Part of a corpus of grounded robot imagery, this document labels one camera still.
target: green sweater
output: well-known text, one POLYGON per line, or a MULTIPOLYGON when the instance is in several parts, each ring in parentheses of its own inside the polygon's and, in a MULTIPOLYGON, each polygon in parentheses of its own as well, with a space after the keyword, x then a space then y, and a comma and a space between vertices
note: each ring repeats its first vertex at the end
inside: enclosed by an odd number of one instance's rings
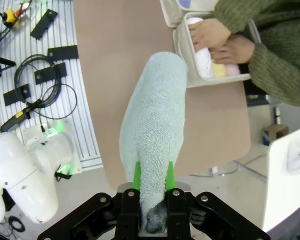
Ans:
POLYGON ((300 0, 219 0, 215 16, 232 33, 255 21, 262 44, 249 63, 252 82, 300 107, 300 0))

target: brown box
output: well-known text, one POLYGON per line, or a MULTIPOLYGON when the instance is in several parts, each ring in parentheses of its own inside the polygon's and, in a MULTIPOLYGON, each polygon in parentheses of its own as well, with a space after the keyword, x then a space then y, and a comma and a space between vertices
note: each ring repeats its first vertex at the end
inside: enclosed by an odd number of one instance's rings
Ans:
POLYGON ((269 146, 273 141, 289 134, 289 127, 284 124, 273 124, 262 128, 262 143, 269 146))

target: brown tabletop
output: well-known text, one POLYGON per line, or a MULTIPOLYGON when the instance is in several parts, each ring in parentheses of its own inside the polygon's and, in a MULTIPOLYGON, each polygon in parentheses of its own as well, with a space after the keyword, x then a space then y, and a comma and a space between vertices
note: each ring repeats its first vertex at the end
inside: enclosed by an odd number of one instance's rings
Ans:
MULTIPOLYGON (((98 147, 110 185, 125 183, 122 120, 149 57, 174 52, 159 0, 75 0, 79 58, 98 147)), ((242 82, 188 89, 176 175, 243 157, 251 141, 242 82)))

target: sleeve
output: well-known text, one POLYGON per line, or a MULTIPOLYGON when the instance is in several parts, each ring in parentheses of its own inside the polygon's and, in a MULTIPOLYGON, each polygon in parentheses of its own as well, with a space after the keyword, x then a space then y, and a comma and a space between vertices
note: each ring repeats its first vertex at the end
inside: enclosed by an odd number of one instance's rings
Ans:
POLYGON ((283 0, 219 0, 215 17, 233 34, 243 31, 250 19, 272 4, 283 0))
POLYGON ((252 82, 283 102, 300 107, 300 69, 256 44, 249 63, 252 82))

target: person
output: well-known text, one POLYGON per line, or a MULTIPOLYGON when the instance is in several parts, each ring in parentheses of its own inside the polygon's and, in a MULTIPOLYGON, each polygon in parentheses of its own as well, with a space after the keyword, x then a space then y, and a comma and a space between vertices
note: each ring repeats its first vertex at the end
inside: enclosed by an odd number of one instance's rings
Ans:
POLYGON ((218 64, 248 63, 251 84, 300 107, 300 0, 219 0, 214 17, 189 25, 194 49, 209 48, 218 64), (250 19, 262 43, 235 34, 250 19))

